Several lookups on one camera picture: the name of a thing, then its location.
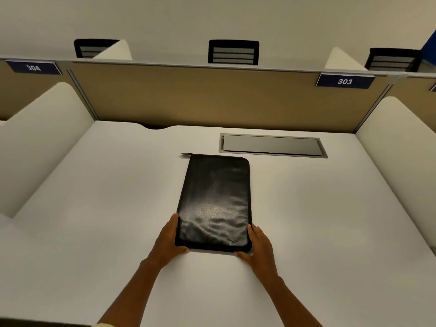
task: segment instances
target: blue label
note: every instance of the blue label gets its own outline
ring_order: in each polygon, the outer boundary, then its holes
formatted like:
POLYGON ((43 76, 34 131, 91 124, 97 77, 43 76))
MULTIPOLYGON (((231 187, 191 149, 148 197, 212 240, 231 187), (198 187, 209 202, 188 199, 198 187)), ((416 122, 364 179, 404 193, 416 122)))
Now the blue label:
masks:
POLYGON ((359 76, 356 74, 328 74, 321 73, 318 87, 360 88, 368 89, 375 76, 359 76))
POLYGON ((9 66, 17 73, 62 74, 55 62, 32 62, 22 60, 7 60, 9 66))

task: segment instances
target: hand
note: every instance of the hand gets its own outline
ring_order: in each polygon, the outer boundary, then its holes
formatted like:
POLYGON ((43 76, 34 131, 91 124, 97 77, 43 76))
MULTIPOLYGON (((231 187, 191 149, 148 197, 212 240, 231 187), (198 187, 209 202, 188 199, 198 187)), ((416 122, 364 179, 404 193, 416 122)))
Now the hand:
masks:
POLYGON ((260 283, 267 288, 278 279, 273 246, 260 227, 248 225, 247 229, 253 243, 253 256, 243 252, 237 252, 235 255, 251 266, 260 283))
POLYGON ((179 214, 174 213, 170 221, 162 228, 153 249, 151 249, 145 260, 159 270, 166 266, 174 257, 189 251, 187 247, 176 247, 174 244, 178 220, 179 214))

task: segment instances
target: forearm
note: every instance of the forearm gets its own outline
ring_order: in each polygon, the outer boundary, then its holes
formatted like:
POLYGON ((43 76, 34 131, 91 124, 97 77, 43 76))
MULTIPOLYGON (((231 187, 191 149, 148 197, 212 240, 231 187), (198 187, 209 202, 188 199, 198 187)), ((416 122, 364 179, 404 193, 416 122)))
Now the forearm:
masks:
POLYGON ((281 277, 275 277, 264 286, 285 327, 322 327, 292 294, 281 277))
POLYGON ((159 272, 158 267, 146 259, 143 260, 115 302, 103 314, 99 323, 115 327, 139 327, 159 272))

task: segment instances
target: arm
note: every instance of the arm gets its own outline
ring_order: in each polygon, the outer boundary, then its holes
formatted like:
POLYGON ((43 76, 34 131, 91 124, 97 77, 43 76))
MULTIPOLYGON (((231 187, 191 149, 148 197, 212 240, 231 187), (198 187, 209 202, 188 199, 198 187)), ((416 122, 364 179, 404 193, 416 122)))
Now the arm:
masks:
POLYGON ((139 264, 132 279, 103 314, 99 323, 115 327, 139 327, 159 272, 174 257, 189 251, 187 247, 174 245, 178 218, 177 213, 171 216, 170 221, 162 228, 148 257, 139 264))
POLYGON ((248 236, 253 243, 253 256, 235 253, 252 268, 268 295, 271 297, 285 327, 322 327, 315 317, 301 304, 277 274, 273 246, 260 227, 248 225, 248 236))

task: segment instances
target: white desk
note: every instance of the white desk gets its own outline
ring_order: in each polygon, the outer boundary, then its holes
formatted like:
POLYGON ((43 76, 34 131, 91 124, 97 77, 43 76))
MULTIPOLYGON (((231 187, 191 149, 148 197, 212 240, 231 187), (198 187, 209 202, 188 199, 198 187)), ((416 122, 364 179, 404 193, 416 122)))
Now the white desk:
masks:
MULTIPOLYGON (((253 222, 324 327, 434 325, 436 258, 354 135, 102 121, 0 223, 0 316, 95 323, 176 210, 180 153, 218 154, 220 133, 320 137, 328 159, 242 156, 253 222)), ((161 272, 142 325, 281 322, 242 261, 192 252, 161 272)))

